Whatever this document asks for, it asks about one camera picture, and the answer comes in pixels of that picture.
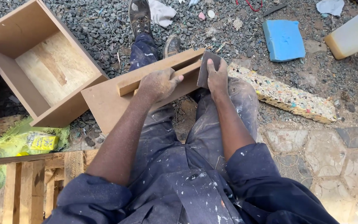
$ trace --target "person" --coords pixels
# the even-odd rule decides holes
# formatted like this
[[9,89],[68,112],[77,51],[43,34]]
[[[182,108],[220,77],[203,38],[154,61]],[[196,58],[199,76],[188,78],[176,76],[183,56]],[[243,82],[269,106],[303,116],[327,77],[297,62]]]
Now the person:
[[[147,0],[131,0],[134,70],[157,61]],[[179,51],[171,36],[168,57]],[[196,122],[176,138],[167,104],[183,76],[145,76],[138,93],[86,170],[63,188],[44,223],[337,223],[302,184],[280,176],[267,146],[256,143],[258,99],[252,86],[208,61],[207,89],[191,97]]]

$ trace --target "paved floor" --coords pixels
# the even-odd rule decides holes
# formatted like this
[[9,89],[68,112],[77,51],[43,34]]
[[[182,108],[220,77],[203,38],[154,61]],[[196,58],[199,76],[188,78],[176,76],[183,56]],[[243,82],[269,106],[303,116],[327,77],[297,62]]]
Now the paved floor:
[[358,128],[260,130],[283,177],[301,182],[340,223],[358,223]]

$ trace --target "sanding block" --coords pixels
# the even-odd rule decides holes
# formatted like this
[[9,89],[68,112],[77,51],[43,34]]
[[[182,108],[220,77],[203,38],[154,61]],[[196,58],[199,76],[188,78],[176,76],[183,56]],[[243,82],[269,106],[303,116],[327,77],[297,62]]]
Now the sanding block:
[[206,67],[206,61],[212,59],[214,62],[215,70],[217,71],[220,66],[221,58],[216,54],[209,51],[204,51],[202,55],[200,73],[198,74],[197,86],[208,89],[208,69]]

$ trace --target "hand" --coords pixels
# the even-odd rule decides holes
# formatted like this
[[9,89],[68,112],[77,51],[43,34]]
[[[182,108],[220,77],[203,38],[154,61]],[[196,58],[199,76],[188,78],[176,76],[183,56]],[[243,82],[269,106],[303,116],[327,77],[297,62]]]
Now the hand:
[[228,97],[227,90],[227,63],[222,58],[220,60],[219,69],[216,71],[214,62],[211,59],[207,61],[208,70],[208,88],[211,91],[212,99],[216,102],[217,99]]
[[152,104],[166,99],[184,78],[180,75],[170,80],[174,72],[172,68],[167,68],[146,75],[140,81],[137,95],[145,96]]

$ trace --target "forearm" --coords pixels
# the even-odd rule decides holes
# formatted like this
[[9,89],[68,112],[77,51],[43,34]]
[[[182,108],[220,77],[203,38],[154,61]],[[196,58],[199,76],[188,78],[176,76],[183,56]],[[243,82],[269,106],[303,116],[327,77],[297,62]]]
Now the forearm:
[[255,140],[237,114],[229,95],[222,94],[214,99],[218,110],[223,152],[226,161],[228,161],[237,149],[253,144]]
[[136,94],[124,114],[107,136],[86,173],[127,185],[140,133],[152,103]]

